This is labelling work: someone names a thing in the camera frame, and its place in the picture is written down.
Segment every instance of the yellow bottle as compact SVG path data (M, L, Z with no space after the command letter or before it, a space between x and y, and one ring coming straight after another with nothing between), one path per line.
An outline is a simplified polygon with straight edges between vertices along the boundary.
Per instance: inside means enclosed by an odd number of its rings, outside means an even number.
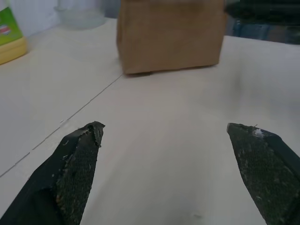
M4 0L0 0L0 65L14 60L27 52L23 37L15 18Z

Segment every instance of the table surface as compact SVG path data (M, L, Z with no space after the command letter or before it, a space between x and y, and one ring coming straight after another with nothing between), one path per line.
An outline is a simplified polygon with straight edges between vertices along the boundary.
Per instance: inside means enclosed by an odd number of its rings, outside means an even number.
M55 27L0 66L0 215L63 136L97 120L82 225L264 225L226 126L257 124L300 155L300 46L225 37L217 66L126 76L115 31Z

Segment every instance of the dark object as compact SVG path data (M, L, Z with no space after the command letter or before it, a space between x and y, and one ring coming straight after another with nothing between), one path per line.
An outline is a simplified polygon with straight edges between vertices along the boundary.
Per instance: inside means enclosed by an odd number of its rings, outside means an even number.
M228 0L225 10L244 23L300 25L300 0Z
M79 225L88 200L104 125L93 122L65 136L36 169L1 225Z
M300 158L273 133L227 127L246 188L268 225L300 225Z

